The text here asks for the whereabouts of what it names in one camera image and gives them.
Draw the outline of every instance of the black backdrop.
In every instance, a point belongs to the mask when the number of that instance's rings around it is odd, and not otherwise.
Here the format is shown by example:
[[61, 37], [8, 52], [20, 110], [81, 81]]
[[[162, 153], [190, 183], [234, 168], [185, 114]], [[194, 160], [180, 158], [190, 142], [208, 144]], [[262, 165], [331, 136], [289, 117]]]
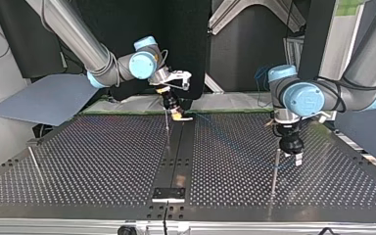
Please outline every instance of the black backdrop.
[[[211, 0], [75, 0], [74, 4], [95, 36], [118, 57], [134, 52], [135, 40], [155, 36], [161, 49], [169, 50], [166, 63], [193, 74], [189, 92], [176, 91], [178, 95], [200, 98]], [[135, 79], [111, 92], [121, 99], [147, 87], [146, 81]]]
[[[133, 43], [147, 35], [169, 50], [167, 64], [193, 74], [182, 98], [198, 99], [204, 88], [207, 30], [211, 0], [72, 0], [91, 31], [117, 57], [134, 52]], [[0, 24], [23, 77], [63, 70], [60, 45], [24, 0], [0, 0]], [[143, 92], [147, 81], [124, 82], [111, 88], [117, 99]]]

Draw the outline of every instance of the metal rod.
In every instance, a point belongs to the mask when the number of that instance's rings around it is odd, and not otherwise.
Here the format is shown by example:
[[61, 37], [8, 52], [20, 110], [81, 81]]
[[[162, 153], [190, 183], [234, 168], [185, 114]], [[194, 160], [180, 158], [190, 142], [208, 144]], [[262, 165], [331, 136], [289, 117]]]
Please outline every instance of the metal rod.
[[30, 154], [31, 157], [32, 157], [33, 163], [35, 164], [35, 167], [39, 168], [39, 164], [38, 164], [38, 162], [36, 161], [36, 158], [35, 158], [35, 155], [34, 155], [34, 153], [33, 153], [32, 147], [28, 146], [28, 150], [29, 150], [29, 154]]
[[103, 69], [110, 61], [103, 47], [66, 0], [26, 0], [32, 9], [70, 47], [91, 71]]
[[281, 153], [281, 150], [277, 149], [276, 157], [274, 159], [273, 182], [271, 183], [271, 197], [274, 197], [276, 195], [276, 183], [277, 183], [277, 173], [279, 170], [280, 153]]

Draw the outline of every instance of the gray panel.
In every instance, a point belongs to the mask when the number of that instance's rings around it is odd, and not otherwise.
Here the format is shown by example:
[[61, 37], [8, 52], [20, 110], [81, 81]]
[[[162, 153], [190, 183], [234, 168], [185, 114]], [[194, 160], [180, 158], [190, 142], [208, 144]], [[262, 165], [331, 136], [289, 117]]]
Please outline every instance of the gray panel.
[[58, 126], [77, 114], [97, 90], [84, 75], [49, 75], [0, 103], [0, 117]]

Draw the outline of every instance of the thin metal stick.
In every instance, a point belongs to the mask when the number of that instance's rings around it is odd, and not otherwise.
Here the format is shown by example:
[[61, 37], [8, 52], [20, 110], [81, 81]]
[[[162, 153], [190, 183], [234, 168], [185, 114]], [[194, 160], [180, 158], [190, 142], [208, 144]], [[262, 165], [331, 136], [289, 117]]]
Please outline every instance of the thin metal stick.
[[274, 160], [273, 182], [271, 184], [271, 197], [274, 197], [274, 195], [276, 194], [277, 172], [279, 170], [280, 152], [280, 149], [276, 150], [276, 158]]

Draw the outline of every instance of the blue cable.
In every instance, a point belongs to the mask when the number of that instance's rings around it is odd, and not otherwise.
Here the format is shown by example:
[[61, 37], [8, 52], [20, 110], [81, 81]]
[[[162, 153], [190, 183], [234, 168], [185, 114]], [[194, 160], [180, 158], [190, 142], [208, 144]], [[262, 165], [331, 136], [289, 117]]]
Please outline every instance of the blue cable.
[[[198, 113], [195, 113], [195, 112], [193, 112], [193, 113], [196, 114], [198, 117], [200, 117], [200, 118], [206, 120], [211, 126], [214, 126], [214, 123], [213, 123], [212, 120], [210, 120], [210, 119], [208, 119], [207, 117], [205, 117], [205, 116], [203, 116], [203, 115], [200, 115], [200, 114], [198, 114]], [[219, 137], [221, 137], [221, 140], [223, 140], [223, 141], [226, 142], [228, 145], [230, 145], [232, 149], [239, 149], [239, 146], [236, 146], [236, 145], [234, 144], [234, 142], [229, 141], [228, 137], [225, 136], [225, 134], [224, 134], [222, 131], [220, 131], [218, 128], [213, 128], [213, 129], [216, 130], [216, 134], [217, 134]], [[259, 163], [262, 164], [262, 165], [265, 165], [265, 166], [269, 166], [269, 167], [271, 167], [271, 168], [273, 168], [273, 169], [275, 169], [275, 168], [282, 169], [282, 168], [286, 168], [286, 167], [289, 167], [289, 166], [293, 166], [293, 164], [294, 164], [295, 162], [294, 162], [294, 161], [289, 161], [288, 163], [280, 164], [278, 167], [276, 167], [276, 166], [273, 165], [273, 164], [268, 164], [268, 163], [265, 163], [265, 162], [262, 162], [262, 161], [259, 161]]]

